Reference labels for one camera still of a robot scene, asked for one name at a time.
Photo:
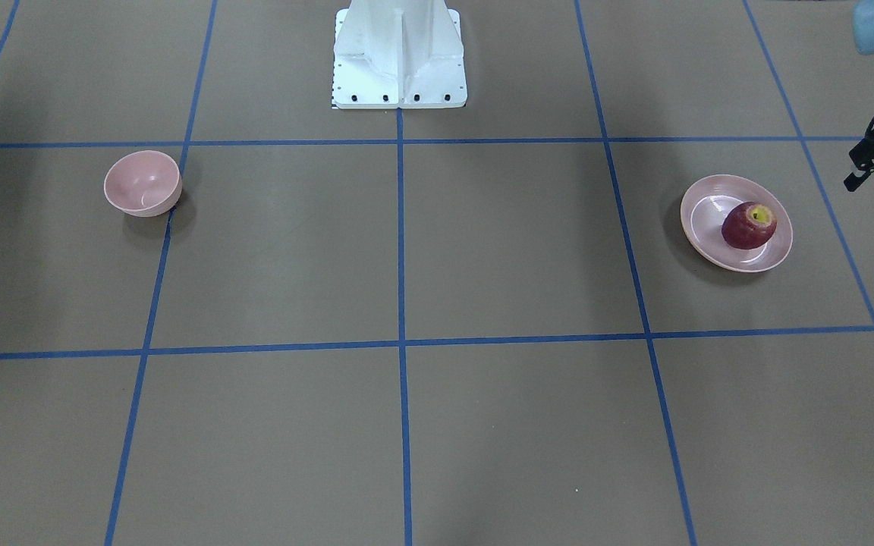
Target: yellow apple stem area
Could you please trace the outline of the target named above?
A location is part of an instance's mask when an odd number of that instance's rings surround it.
[[[767,207],[752,207],[748,214],[753,218],[753,220],[757,221],[757,224],[771,224],[771,215],[773,214]]]

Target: blue grid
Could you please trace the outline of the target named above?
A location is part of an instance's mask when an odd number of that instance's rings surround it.
[[[683,470],[681,466],[681,458],[678,447],[672,431],[670,422],[669,404],[666,397],[666,389],[662,383],[662,377],[659,373],[658,357],[656,357],[656,340],[659,339],[682,339],[682,338],[707,338],[707,337],[742,337],[742,336],[779,336],[779,335],[805,335],[805,334],[841,334],[853,332],[874,332],[874,307],[868,291],[861,279],[859,267],[854,260],[853,253],[850,251],[849,245],[839,224],[835,214],[835,208],[832,207],[832,201],[828,197],[825,190],[825,185],[822,183],[821,175],[818,168],[815,166],[814,159],[811,156],[811,151],[808,148],[808,142],[819,141],[842,141],[854,142],[859,141],[860,136],[808,136],[804,135],[798,124],[797,117],[794,114],[794,108],[791,107],[791,101],[788,100],[786,90],[781,84],[781,78],[778,75],[777,69],[774,66],[774,61],[768,52],[766,42],[764,42],[762,31],[760,31],[755,15],[750,9],[749,0],[742,0],[744,10],[750,20],[753,31],[755,31],[757,42],[762,49],[764,58],[770,69],[771,76],[781,94],[784,107],[788,111],[791,118],[792,127],[794,127],[794,135],[784,136],[743,136],[743,137],[728,137],[728,136],[691,136],[691,137],[611,137],[608,135],[605,117],[602,110],[602,101],[599,94],[599,86],[596,79],[596,72],[593,67],[592,53],[589,51],[589,39],[587,39],[585,24],[583,24],[582,7],[580,0],[573,0],[578,20],[580,38],[582,39],[583,53],[586,58],[586,69],[589,71],[589,81],[592,84],[593,98],[596,103],[596,115],[601,130],[600,137],[589,138],[476,138],[476,139],[408,139],[403,135],[403,113],[400,110],[395,111],[396,122],[396,138],[395,139],[352,139],[352,140],[195,140],[192,139],[194,129],[194,121],[197,115],[198,99],[200,96],[201,83],[204,78],[205,66],[208,60],[209,49],[211,48],[212,29],[215,24],[215,14],[218,10],[219,0],[212,0],[211,11],[207,21],[207,29],[201,53],[201,60],[198,67],[197,79],[194,87],[194,94],[191,98],[190,115],[188,115],[187,131],[185,131],[184,139],[180,141],[121,141],[121,142],[44,142],[44,143],[0,143],[0,149],[66,149],[66,148],[143,148],[143,146],[180,146],[181,159],[179,166],[181,173],[184,172],[185,163],[187,163],[187,154],[191,146],[396,146],[396,169],[398,170],[398,339],[392,340],[371,340],[371,341],[353,341],[353,342],[334,342],[334,343],[287,343],[287,344],[270,344],[270,345],[237,345],[237,346],[204,346],[204,347],[152,347],[153,328],[155,327],[157,307],[159,307],[160,290],[163,284],[164,271],[167,266],[168,253],[171,244],[171,229],[173,224],[174,210],[170,211],[167,218],[167,225],[163,238],[159,267],[157,267],[157,275],[155,289],[153,289],[152,298],[150,298],[150,308],[148,322],[146,323],[145,337],[143,338],[143,346],[138,349],[122,349],[122,350],[46,350],[45,352],[28,352],[28,353],[0,353],[0,360],[10,359],[70,359],[70,357],[109,357],[109,356],[138,356],[140,359],[137,377],[135,381],[134,393],[131,400],[130,413],[127,421],[127,428],[124,436],[124,448],[122,448],[121,462],[118,467],[117,481],[115,482],[115,493],[112,498],[110,519],[108,519],[105,544],[112,545],[114,542],[115,528],[117,528],[117,518],[119,511],[119,501],[121,501],[122,490],[124,490],[124,480],[126,477],[130,447],[133,438],[134,425],[136,422],[137,413],[140,407],[141,394],[143,390],[143,376],[146,373],[146,362],[149,356],[163,355],[199,355],[199,353],[266,353],[266,352],[292,352],[292,350],[359,350],[359,349],[374,349],[374,348],[396,348],[399,349],[399,376],[400,376],[400,404],[401,404],[401,424],[402,424],[402,449],[403,449],[403,499],[404,499],[404,540],[407,546],[413,544],[413,518],[410,502],[412,501],[412,485],[410,484],[410,415],[409,415],[409,400],[408,400],[408,378],[407,378],[407,348],[408,347],[426,347],[426,346],[454,346],[454,345],[496,345],[496,344],[528,344],[528,343],[578,343],[578,342],[604,342],[604,341],[621,341],[621,340],[644,340],[646,349],[649,353],[649,364],[652,367],[652,376],[655,380],[656,393],[659,396],[660,411],[662,411],[663,426],[667,442],[669,443],[670,455],[673,460],[673,469],[677,482],[677,491],[680,497],[684,512],[684,521],[687,525],[687,536],[690,539],[690,545],[697,544],[696,532],[693,524],[693,515],[690,512],[689,501],[687,501],[686,487],[684,487]],[[5,27],[0,38],[0,56],[9,39],[11,28],[15,21],[20,0],[14,0],[13,6],[7,18]],[[811,168],[812,176],[814,177],[816,186],[821,193],[822,200],[825,202],[828,215],[832,219],[835,233],[842,245],[846,255],[847,263],[850,270],[859,286],[861,296],[865,307],[872,319],[871,325],[846,325],[846,326],[814,326],[814,328],[757,328],[757,329],[728,329],[728,331],[652,331],[649,327],[649,318],[646,315],[646,304],[643,297],[643,289],[640,280],[640,274],[636,266],[635,255],[632,249],[631,238],[629,235],[629,227],[627,217],[625,217],[624,205],[622,205],[620,187],[618,187],[618,177],[616,175],[615,160],[611,151],[613,143],[642,143],[642,142],[798,142],[805,153],[805,158],[808,160],[808,165]],[[625,249],[629,262],[630,272],[632,274],[633,287],[636,293],[636,301],[640,313],[643,331],[641,332],[622,332],[609,334],[592,334],[592,335],[545,335],[545,336],[504,336],[504,337],[461,337],[461,338],[428,338],[428,339],[408,339],[406,335],[406,303],[405,303],[405,222],[404,222],[404,149],[405,146],[419,145],[445,145],[445,144],[467,144],[467,145],[482,145],[482,144],[568,144],[568,143],[596,143],[602,144],[606,153],[606,159],[609,166],[611,184],[616,197],[616,205],[618,217],[620,217],[622,238],[624,238]]]

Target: pink bowl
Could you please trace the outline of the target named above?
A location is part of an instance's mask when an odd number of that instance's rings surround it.
[[[129,215],[161,215],[181,197],[181,171],[166,153],[133,152],[110,167],[103,193],[112,206]]]

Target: bowl rim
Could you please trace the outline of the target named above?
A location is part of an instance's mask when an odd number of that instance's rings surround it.
[[[131,158],[134,158],[135,155],[152,155],[152,154],[153,155],[160,155],[160,156],[163,156],[163,158],[169,159],[171,162],[171,165],[173,165],[174,184],[173,184],[173,187],[171,187],[170,193],[168,193],[168,196],[166,198],[164,198],[162,201],[158,201],[155,204],[150,205],[149,207],[143,207],[143,208],[139,208],[139,209],[121,207],[121,205],[118,205],[117,203],[114,202],[114,200],[112,200],[110,198],[110,191],[108,191],[108,183],[110,183],[110,174],[112,172],[114,172],[114,169],[116,169],[121,163],[128,162],[128,160],[130,160]],[[181,167],[179,167],[178,163],[174,161],[174,158],[171,158],[171,156],[167,155],[167,153],[157,151],[157,149],[138,149],[138,151],[136,151],[136,152],[128,153],[127,155],[122,156],[122,158],[118,159],[110,167],[110,169],[107,170],[107,175],[103,177],[103,196],[107,198],[107,201],[110,202],[110,204],[112,206],[117,207],[119,210],[124,211],[125,213],[142,213],[142,212],[149,211],[150,209],[153,209],[155,207],[160,207],[160,205],[164,204],[165,201],[167,201],[168,199],[171,198],[171,196],[173,196],[174,192],[177,191],[178,186],[180,186],[180,184],[181,184]]]

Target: apple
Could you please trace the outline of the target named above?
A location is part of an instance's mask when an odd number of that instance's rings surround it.
[[[755,201],[746,201],[734,207],[724,220],[721,235],[735,249],[756,249],[774,235],[778,218],[769,207]]]

